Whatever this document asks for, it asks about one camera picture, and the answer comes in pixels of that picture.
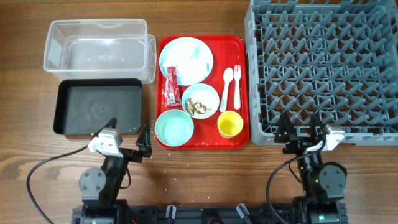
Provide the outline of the mint green bowl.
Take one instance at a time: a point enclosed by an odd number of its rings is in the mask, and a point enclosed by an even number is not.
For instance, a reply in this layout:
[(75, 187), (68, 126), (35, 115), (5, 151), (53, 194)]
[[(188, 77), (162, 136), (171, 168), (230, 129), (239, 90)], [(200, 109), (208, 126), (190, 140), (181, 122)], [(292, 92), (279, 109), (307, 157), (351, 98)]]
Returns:
[(157, 139), (168, 147), (184, 145), (193, 136), (193, 131), (193, 120), (184, 110), (167, 110), (155, 122)]

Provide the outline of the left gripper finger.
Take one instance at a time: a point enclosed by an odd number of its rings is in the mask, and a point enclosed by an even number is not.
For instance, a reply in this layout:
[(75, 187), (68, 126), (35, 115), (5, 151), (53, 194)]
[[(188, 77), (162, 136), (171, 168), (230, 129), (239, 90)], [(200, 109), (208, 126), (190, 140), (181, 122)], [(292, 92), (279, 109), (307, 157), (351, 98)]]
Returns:
[(136, 146), (142, 157), (152, 157), (152, 144), (150, 140), (150, 123), (147, 123), (136, 141)]
[(115, 129), (117, 125), (117, 119), (115, 117), (111, 118), (102, 128), (100, 128), (97, 132), (93, 133), (92, 136), (98, 136), (99, 133), (104, 129), (104, 128), (113, 128)]

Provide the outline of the yellow plastic cup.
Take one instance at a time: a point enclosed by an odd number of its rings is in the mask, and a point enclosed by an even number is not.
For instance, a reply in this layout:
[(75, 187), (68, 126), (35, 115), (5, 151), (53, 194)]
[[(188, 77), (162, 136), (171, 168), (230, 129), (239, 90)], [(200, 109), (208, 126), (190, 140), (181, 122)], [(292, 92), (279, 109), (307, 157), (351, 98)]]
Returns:
[(222, 112), (217, 120), (219, 134), (226, 139), (237, 136), (243, 130), (243, 126), (243, 118), (235, 111)]

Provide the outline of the food scraps and rice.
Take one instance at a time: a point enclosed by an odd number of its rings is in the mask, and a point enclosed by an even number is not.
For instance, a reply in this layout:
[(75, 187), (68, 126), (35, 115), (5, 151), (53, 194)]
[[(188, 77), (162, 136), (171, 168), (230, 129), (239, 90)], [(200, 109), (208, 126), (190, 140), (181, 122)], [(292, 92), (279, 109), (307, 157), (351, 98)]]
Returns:
[(190, 116), (204, 115), (207, 109), (200, 101), (193, 102), (191, 98), (186, 101), (185, 105)]

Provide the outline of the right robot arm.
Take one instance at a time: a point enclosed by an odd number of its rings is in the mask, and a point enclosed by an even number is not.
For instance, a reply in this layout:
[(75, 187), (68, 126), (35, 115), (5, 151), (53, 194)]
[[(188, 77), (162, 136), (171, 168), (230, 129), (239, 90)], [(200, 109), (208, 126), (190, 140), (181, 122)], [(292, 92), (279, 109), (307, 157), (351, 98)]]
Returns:
[[(324, 124), (312, 114), (310, 135), (299, 136), (286, 112), (280, 115), (275, 143), (284, 143), (283, 154), (295, 157), (277, 167), (267, 181), (266, 197), (273, 217), (278, 223), (348, 223), (344, 199), (347, 170), (337, 162), (323, 162), (321, 153), (332, 151), (345, 138), (344, 129), (337, 124)], [(271, 181), (276, 173), (297, 162), (300, 175), (295, 178), (302, 184), (303, 197), (294, 197), (286, 212), (276, 210), (270, 200)]]

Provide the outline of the red snack wrapper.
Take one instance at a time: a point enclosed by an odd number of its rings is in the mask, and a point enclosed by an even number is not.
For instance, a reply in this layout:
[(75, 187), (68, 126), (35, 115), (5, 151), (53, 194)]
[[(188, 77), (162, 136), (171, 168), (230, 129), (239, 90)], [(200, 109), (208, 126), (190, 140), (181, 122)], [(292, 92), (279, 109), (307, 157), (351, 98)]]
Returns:
[(164, 96), (166, 107), (182, 105), (175, 67), (167, 67), (167, 80), (165, 82)]

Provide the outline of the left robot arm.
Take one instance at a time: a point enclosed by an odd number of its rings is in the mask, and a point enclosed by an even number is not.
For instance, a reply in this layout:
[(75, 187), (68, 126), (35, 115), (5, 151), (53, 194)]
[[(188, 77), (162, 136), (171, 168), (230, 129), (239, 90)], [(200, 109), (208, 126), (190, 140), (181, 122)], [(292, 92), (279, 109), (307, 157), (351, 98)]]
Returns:
[(130, 176), (128, 164), (141, 163), (144, 157), (152, 156), (150, 124), (140, 133), (137, 150), (121, 148), (121, 133), (116, 129), (117, 119), (111, 120), (99, 131), (93, 133), (88, 144), (91, 152), (104, 156), (100, 168), (90, 168), (81, 175), (79, 188), (82, 192), (83, 206), (72, 213), (72, 223), (138, 223), (126, 200), (118, 200), (118, 193), (124, 187), (123, 178)]

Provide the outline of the white napkin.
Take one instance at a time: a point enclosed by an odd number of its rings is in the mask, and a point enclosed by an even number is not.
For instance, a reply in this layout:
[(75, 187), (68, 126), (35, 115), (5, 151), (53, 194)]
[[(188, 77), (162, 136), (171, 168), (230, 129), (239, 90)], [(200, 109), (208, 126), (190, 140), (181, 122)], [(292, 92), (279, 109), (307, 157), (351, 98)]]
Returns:
[(179, 85), (193, 85), (201, 82), (208, 73), (206, 58), (201, 55), (197, 44), (176, 44), (165, 53), (162, 68), (175, 67)]

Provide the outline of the light blue bowl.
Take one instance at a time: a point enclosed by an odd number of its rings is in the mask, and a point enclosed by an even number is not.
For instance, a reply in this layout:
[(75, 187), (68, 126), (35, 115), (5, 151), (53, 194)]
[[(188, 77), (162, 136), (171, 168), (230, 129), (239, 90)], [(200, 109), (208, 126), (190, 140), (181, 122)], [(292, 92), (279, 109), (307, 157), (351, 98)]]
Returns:
[(186, 101), (191, 98), (193, 102), (200, 101), (207, 107), (204, 115), (191, 116), (195, 119), (207, 119), (213, 116), (219, 108), (220, 97), (217, 91), (212, 87), (204, 83), (194, 84), (188, 87), (182, 95), (182, 106), (184, 111), (188, 114), (186, 109)]

